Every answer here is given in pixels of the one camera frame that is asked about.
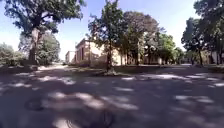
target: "asphalt road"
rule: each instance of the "asphalt road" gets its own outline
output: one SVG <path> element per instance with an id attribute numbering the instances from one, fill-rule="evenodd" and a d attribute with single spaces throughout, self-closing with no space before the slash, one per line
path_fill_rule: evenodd
<path id="1" fill-rule="evenodd" d="M 224 81 L 188 65 L 131 77 L 0 76 L 0 128 L 223 128 Z"/>

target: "paved path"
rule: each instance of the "paved path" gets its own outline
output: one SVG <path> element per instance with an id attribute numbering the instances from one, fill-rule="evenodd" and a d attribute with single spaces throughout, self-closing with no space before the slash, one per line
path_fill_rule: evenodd
<path id="1" fill-rule="evenodd" d="M 224 82 L 173 66 L 133 77 L 0 76 L 0 128 L 223 128 Z"/>

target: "building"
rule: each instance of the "building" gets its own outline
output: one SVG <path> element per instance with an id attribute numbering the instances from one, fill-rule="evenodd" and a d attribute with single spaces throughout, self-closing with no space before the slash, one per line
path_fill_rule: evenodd
<path id="1" fill-rule="evenodd" d="M 113 65 L 123 65 L 125 58 L 114 50 L 112 55 Z M 104 66 L 107 62 L 107 53 L 104 51 L 104 46 L 98 47 L 94 42 L 83 39 L 76 45 L 74 63 L 80 66 Z"/>
<path id="2" fill-rule="evenodd" d="M 67 64 L 72 64 L 75 62 L 75 51 L 68 51 L 65 55 L 65 62 Z"/>

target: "blue sky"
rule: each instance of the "blue sky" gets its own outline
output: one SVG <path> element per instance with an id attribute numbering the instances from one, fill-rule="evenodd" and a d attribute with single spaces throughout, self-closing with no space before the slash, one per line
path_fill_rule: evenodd
<path id="1" fill-rule="evenodd" d="M 86 0 L 87 7 L 83 8 L 82 20 L 73 19 L 59 25 L 56 38 L 61 44 L 60 58 L 64 59 L 67 51 L 74 51 L 76 43 L 80 42 L 88 33 L 90 14 L 100 16 L 105 0 Z M 167 34 L 174 37 L 176 45 L 181 47 L 182 33 L 189 17 L 197 17 L 193 4 L 195 0 L 120 0 L 119 7 L 124 11 L 139 11 L 150 14 Z M 13 24 L 14 20 L 4 16 L 4 6 L 0 5 L 0 43 L 12 45 L 18 49 L 20 30 Z"/>

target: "roof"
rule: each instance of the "roof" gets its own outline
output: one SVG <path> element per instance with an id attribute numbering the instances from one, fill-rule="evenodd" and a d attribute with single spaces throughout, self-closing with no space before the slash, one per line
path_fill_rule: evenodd
<path id="1" fill-rule="evenodd" d="M 88 40 L 86 40 L 85 38 L 83 38 L 80 43 L 78 43 L 75 48 L 78 48 L 79 46 L 83 45 L 85 42 L 88 42 Z"/>

